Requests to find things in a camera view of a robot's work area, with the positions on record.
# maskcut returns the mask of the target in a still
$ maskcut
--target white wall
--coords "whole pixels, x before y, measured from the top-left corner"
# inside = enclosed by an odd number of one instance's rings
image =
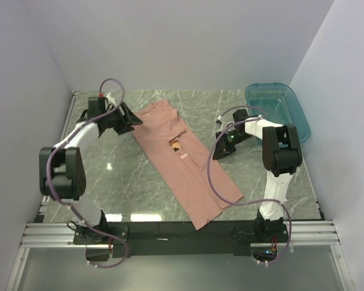
[[[290,83],[333,0],[23,0],[71,89]]]
[[[59,140],[71,92],[19,0],[0,0],[0,290],[41,202],[38,152]]]
[[[291,87],[312,132],[313,185],[364,290],[364,0],[335,0]]]

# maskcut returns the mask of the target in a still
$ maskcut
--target transparent plastic container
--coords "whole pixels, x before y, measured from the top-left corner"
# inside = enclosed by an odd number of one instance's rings
[[[263,109],[268,121],[280,124],[293,124],[298,131],[301,143],[308,140],[310,128],[299,105],[298,99],[290,87],[282,83],[256,83],[245,89],[247,105]],[[259,115],[257,109],[248,109],[250,115]]]

